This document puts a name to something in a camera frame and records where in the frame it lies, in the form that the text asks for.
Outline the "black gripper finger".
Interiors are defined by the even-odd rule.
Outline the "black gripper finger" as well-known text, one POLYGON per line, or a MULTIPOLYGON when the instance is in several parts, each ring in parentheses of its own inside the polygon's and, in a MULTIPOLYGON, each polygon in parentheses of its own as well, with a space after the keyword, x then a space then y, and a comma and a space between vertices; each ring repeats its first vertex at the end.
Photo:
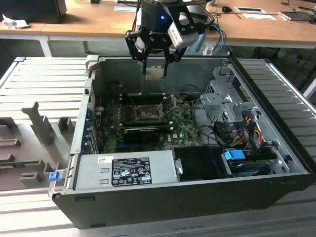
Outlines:
POLYGON ((143 63, 142 75, 146 75, 147 58, 149 56, 148 30, 146 27, 139 27, 138 30, 128 30, 125 41, 132 59, 143 63))
POLYGON ((164 69, 163 69, 163 76, 167 76, 167 69, 168 65, 173 62, 179 62, 186 52, 187 48, 182 48, 180 50, 175 50, 174 52, 170 52, 169 48, 164 49, 164 57, 165 57, 165 63, 164 63, 164 69))

